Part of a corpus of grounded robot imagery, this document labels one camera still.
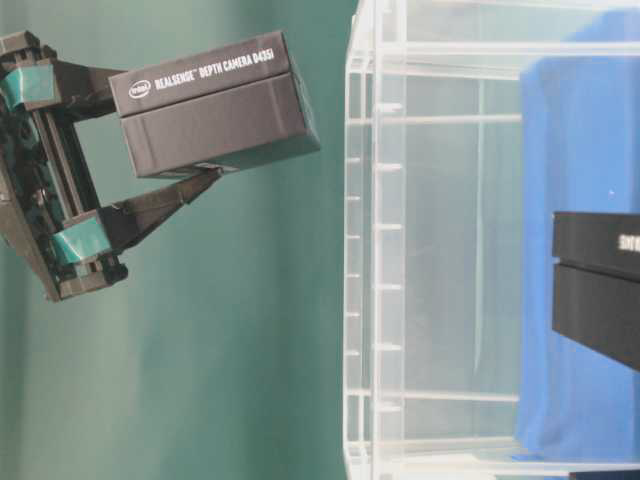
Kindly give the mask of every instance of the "black box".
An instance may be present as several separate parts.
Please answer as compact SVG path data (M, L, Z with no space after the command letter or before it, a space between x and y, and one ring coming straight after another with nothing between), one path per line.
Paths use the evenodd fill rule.
M553 329L640 370L640 215L554 216Z
M319 148L281 32L110 82L138 177L242 170Z

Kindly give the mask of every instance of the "blue fabric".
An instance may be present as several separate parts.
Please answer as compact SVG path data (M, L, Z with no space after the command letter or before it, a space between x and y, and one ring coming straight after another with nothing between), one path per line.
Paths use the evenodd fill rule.
M640 13L605 13L572 40L640 41ZM525 241L517 437L545 461L637 460L640 375L552 332L551 238L554 211L640 212L640 58L549 57L523 73L521 85Z

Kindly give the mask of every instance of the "teal background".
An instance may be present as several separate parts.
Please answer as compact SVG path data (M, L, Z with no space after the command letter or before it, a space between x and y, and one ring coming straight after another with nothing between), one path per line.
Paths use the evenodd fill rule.
M230 175L62 304L0 245L0 478L342 479L343 65L355 0L0 0L67 61L129 69L282 28L323 149ZM103 203L135 179L79 125Z

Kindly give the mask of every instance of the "black object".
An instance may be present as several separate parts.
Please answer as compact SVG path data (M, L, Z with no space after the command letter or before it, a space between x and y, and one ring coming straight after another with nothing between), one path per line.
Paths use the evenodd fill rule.
M571 480L640 480L640 470L611 472L578 472L569 475Z
M209 63L196 67L201 61ZM213 74L212 62L223 65L222 73ZM169 65L182 75L168 72ZM216 78L196 85L187 70ZM153 88L163 93L151 95L150 81L141 81L150 73L160 75ZM118 105L136 171L186 178L101 206L74 124L116 110L110 78L116 95L124 88L129 97L118 97ZM195 200L224 169L318 148L280 32L130 73L61 62L22 32L0 39L0 93L0 234L25 257L52 301L125 279L118 255ZM250 147L269 157L209 162Z
M319 148L282 32L110 82L138 177L243 170Z
M554 217L553 329L640 370L640 215Z

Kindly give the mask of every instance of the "container wall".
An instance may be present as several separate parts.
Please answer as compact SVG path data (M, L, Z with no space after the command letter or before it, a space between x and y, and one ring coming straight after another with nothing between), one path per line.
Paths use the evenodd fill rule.
M360 2L345 215L363 242L345 239L359 316L347 304L344 320L345 355L360 354L347 359L345 385L359 392L345 394L347 445L372 454L359 474L515 480L632 466L526 456L516 425L527 335L520 77L546 57L637 57L635 42L574 38L635 3ZM349 277L352 267L362 275Z

